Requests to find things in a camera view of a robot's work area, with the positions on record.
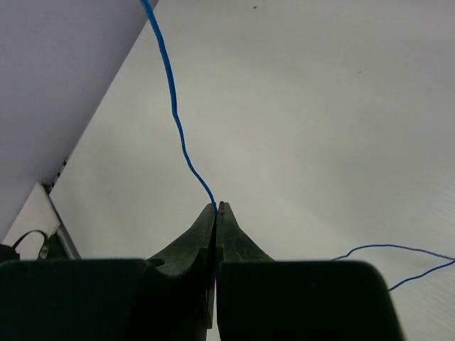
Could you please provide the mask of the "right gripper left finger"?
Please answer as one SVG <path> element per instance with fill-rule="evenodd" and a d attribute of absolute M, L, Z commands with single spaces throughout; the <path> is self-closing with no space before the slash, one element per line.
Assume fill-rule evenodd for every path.
<path fill-rule="evenodd" d="M 207 329 L 213 327 L 216 216 L 206 205 L 189 229 L 148 258 L 164 277 L 166 305 L 177 303 L 176 311 L 194 313 Z"/>

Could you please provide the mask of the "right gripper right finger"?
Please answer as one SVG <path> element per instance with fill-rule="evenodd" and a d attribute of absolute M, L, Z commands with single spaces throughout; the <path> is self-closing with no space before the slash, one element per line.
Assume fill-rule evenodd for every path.
<path fill-rule="evenodd" d="M 215 234 L 217 324 L 228 329 L 253 307 L 260 267 L 274 260 L 242 230 L 228 202 L 220 202 Z"/>

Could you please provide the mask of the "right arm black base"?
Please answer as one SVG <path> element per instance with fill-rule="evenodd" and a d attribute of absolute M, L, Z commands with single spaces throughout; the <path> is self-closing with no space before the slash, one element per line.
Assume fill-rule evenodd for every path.
<path fill-rule="evenodd" d="M 47 258 L 49 237 L 39 229 L 32 229 L 20 236 L 12 245 L 1 244 L 1 263 L 6 261 L 32 260 Z"/>

